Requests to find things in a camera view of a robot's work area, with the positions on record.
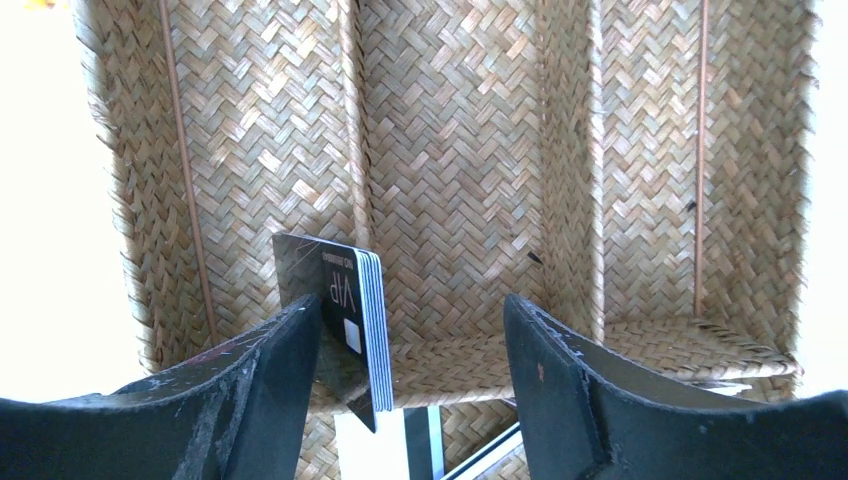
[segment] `white square sticker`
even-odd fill
[[[362,343],[359,341],[359,325],[345,318],[345,341],[347,346],[356,353],[362,354]]]

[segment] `wicker basket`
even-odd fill
[[[784,398],[810,5],[714,0],[700,74],[692,0],[78,2],[142,363],[277,310],[287,230],[381,256],[399,407],[512,395],[510,292]],[[316,387],[303,478],[338,474],[340,411]]]

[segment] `herringbone weave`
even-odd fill
[[[534,5],[363,2],[392,342],[498,333],[508,292],[544,296]]]
[[[691,316],[606,325],[604,346],[677,380],[789,375],[798,364],[748,335]]]
[[[512,396],[503,335],[391,346],[395,408],[483,402]],[[321,384],[312,390],[312,412],[348,412]]]
[[[539,2],[547,307],[603,340],[599,2]]]
[[[530,480],[530,468],[527,466],[524,446],[513,450],[500,463],[478,478],[485,480]]]
[[[232,337],[279,309],[272,233],[357,241],[343,13],[334,0],[169,5],[218,328]]]
[[[692,313],[698,0],[604,0],[605,308]]]
[[[740,383],[752,386],[750,390],[742,392],[739,396],[747,400],[763,403],[780,403],[796,400],[795,385],[797,374],[784,375],[772,378],[747,378]]]
[[[336,429],[332,415],[306,417],[300,459],[295,477],[298,480],[337,480],[341,478]]]
[[[155,2],[75,2],[98,138],[113,152],[109,192],[139,357],[149,372],[210,346]]]
[[[339,0],[339,38],[342,43],[345,109],[347,110],[348,142],[350,143],[348,172],[353,182],[351,201],[356,224],[356,246],[372,247],[374,226],[371,199],[371,147],[365,123],[365,54],[362,50],[362,16],[359,1]]]
[[[711,4],[708,316],[793,352],[810,135],[813,2]]]
[[[518,421],[515,410],[500,401],[461,403],[443,407],[441,414],[446,472]]]

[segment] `straw texture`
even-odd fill
[[[142,366],[156,372],[210,346],[155,2],[75,2],[98,138],[113,152],[113,224]]]
[[[300,447],[295,477],[298,480],[341,478],[336,429],[332,415],[309,415]]]
[[[512,395],[503,335],[393,349],[395,399],[403,407],[449,405]]]
[[[279,308],[273,232],[355,242],[347,13],[331,0],[169,7],[218,328],[232,337]]]
[[[711,4],[704,306],[792,352],[806,222],[813,2]]]
[[[342,47],[342,77],[345,87],[348,173],[351,176],[351,202],[354,216],[355,245],[371,250],[374,226],[371,174],[371,147],[365,117],[365,54],[362,48],[360,2],[338,0],[339,38]]]
[[[677,380],[731,380],[788,375],[791,358],[750,337],[681,317],[608,324],[604,346]]]
[[[600,12],[594,1],[539,2],[545,305],[603,340]]]
[[[363,2],[374,248],[393,343],[544,297],[535,2]]]
[[[500,463],[481,477],[485,480],[530,480],[530,468],[524,455],[524,445],[516,448]]]
[[[692,313],[699,5],[603,1],[610,320]]]
[[[518,421],[503,402],[477,402],[442,408],[445,471],[451,471]]]
[[[752,386],[750,390],[739,396],[748,400],[763,403],[781,403],[796,400],[794,388],[797,375],[786,375],[773,378],[749,378],[741,380]]]

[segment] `card stack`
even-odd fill
[[[373,252],[288,233],[273,237],[280,302],[321,298],[324,321],[316,379],[372,431],[394,408],[380,258]]]

